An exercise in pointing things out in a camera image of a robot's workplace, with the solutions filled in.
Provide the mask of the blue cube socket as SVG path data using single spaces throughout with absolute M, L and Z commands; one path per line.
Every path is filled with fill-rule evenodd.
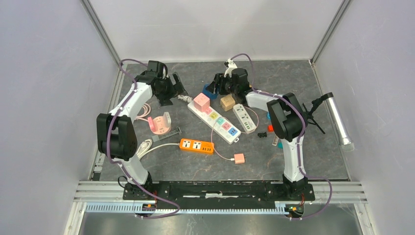
M 205 84 L 202 90 L 202 93 L 211 100 L 215 100 L 218 97 L 218 93 L 212 93 L 208 91 L 209 84 Z

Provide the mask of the tan wooden cube socket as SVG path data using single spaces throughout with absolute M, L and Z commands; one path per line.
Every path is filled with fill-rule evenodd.
M 231 110 L 235 104 L 236 102 L 232 94 L 228 94 L 220 99 L 220 106 L 225 112 Z

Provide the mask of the pink cube socket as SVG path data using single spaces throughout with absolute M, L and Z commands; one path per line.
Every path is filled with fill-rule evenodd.
M 193 99 L 194 107 L 200 111 L 204 112 L 207 110 L 210 106 L 210 99 L 203 93 L 199 93 L 194 99 Z

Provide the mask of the long white power strip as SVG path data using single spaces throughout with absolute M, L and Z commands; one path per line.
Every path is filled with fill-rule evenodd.
M 194 106 L 194 101 L 188 103 L 187 107 L 228 144 L 239 141 L 241 131 L 212 107 L 201 112 Z

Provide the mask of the small white power strip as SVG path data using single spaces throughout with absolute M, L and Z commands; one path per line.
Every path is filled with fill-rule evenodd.
M 244 133 L 249 134 L 255 131 L 256 125 L 242 104 L 235 104 L 232 108 L 232 111 L 237 117 L 239 123 L 242 125 Z

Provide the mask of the orange power strip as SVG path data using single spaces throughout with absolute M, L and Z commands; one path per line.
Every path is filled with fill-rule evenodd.
M 214 144 L 212 142 L 200 141 L 200 140 L 191 140 L 191 139 L 181 139 L 179 143 L 179 148 L 182 151 L 200 153 L 200 154 L 213 154 L 214 153 Z

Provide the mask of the pink charger plug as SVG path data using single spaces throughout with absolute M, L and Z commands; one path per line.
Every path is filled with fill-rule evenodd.
M 245 163 L 245 156 L 242 153 L 234 154 L 233 159 L 236 165 Z

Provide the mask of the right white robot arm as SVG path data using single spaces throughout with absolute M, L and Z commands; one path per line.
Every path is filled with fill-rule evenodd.
M 233 94 L 242 104 L 269 112 L 274 133 L 283 145 L 282 192 L 289 200 L 297 199 L 308 184 L 302 166 L 302 141 L 308 122 L 297 97 L 293 93 L 278 95 L 255 89 L 248 82 L 248 72 L 243 68 L 217 73 L 203 91 L 207 94 Z

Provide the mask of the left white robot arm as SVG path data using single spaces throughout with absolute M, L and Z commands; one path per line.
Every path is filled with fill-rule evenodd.
M 128 93 L 111 111 L 96 119 L 99 152 L 121 168 L 128 183 L 136 185 L 136 195 L 144 200 L 153 195 L 154 187 L 150 173 L 136 155 L 138 141 L 133 121 L 151 97 L 155 96 L 160 106 L 170 106 L 172 98 L 185 93 L 179 75 L 175 72 L 170 77 L 165 63 L 150 60 L 145 67 L 137 76 L 122 71 L 132 80 Z

